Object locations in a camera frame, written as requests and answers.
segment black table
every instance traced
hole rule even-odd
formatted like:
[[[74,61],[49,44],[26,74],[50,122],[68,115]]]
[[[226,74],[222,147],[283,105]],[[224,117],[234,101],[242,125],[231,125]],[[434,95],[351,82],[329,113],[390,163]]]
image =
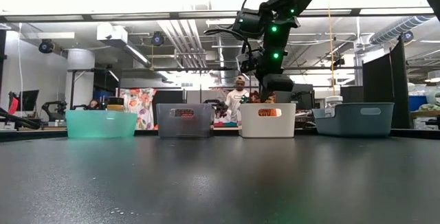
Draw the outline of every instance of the black table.
[[[1,223],[438,223],[435,140],[0,144]]]

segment man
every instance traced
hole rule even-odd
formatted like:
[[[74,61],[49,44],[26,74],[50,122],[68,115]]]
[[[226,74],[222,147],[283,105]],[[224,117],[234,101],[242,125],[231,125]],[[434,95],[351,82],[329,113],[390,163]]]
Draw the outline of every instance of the man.
[[[228,93],[226,97],[226,105],[231,110],[231,122],[236,122],[237,124],[241,121],[240,115],[240,100],[241,97],[246,96],[249,97],[249,92],[244,89],[245,87],[245,78],[243,76],[237,76],[235,80],[235,90]]]

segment gray translucent bin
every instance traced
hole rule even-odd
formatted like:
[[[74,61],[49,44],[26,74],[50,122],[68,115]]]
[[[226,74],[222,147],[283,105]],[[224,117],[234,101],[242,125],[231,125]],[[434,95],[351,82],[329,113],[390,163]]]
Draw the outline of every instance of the gray translucent bin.
[[[313,109],[316,128],[322,135],[342,137],[387,136],[391,131],[394,103],[338,104],[334,117]]]
[[[209,137],[211,104],[157,104],[159,137]]]

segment security camera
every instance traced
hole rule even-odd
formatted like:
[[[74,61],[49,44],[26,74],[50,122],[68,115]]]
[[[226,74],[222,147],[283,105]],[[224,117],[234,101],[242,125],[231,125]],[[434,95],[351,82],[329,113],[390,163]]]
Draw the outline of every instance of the security camera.
[[[404,34],[404,42],[408,43],[411,42],[414,39],[414,34],[411,31],[407,31]]]
[[[43,54],[50,54],[54,51],[55,45],[50,39],[43,39],[38,50]]]
[[[160,46],[164,43],[164,36],[161,32],[154,32],[153,37],[151,38],[151,44],[154,46]]]

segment colorful floral fabric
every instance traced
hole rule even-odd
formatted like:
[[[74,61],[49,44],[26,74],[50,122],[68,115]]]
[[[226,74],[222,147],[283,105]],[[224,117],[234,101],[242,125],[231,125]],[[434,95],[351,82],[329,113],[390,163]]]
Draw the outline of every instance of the colorful floral fabric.
[[[124,98],[124,111],[137,113],[136,129],[154,129],[153,97],[156,90],[147,89],[121,89],[121,98]]]

